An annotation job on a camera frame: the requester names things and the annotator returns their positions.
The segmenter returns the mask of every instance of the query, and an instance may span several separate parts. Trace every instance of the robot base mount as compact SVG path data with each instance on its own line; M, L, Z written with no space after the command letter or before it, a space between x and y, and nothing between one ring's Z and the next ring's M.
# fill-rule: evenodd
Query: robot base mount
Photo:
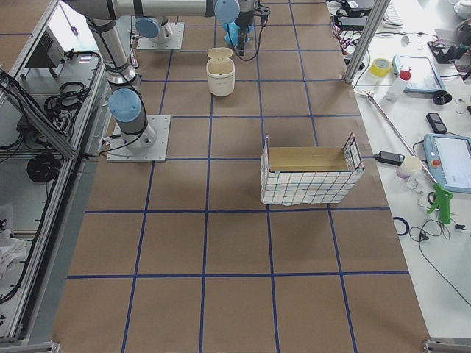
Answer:
M170 115L148 115L147 120L157 133L157 140L152 146L145 149L128 149L126 147L116 149L108 153L107 161L110 163L121 162L165 162L167 155L167 146L169 144L170 133ZM113 134L121 134L121 129L116 124ZM118 148L124 145L121 138L111 140L110 149Z

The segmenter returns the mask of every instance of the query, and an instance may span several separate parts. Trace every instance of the plastic bottle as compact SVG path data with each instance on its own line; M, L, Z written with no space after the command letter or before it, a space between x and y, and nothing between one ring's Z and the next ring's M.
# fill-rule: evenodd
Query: plastic bottle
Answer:
M399 98L399 95L405 90L411 77L411 68L409 68L407 71L401 69L399 77L396 78L396 80L392 83L391 87L386 92L386 99L388 101L397 101L397 98Z

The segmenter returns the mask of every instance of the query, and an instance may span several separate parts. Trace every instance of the white cup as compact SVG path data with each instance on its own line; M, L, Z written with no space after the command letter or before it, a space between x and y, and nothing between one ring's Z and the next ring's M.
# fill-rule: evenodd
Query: white cup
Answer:
M422 168L422 161L415 156L407 156L404 161L397 168L397 176L407 179L416 171Z

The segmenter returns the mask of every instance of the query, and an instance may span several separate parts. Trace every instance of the screen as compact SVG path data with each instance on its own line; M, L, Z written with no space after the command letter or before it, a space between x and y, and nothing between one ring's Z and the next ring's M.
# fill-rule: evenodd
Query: screen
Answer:
M460 138L435 138L447 186L471 188L471 148Z

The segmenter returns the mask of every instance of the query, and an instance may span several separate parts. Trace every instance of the keyboard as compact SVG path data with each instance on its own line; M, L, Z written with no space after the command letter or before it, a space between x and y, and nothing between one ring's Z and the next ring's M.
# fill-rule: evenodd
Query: keyboard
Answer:
M383 26L384 28L402 29L403 25L403 20L397 14L394 4L391 0L391 2L389 2L388 8L386 9L386 12L383 15Z

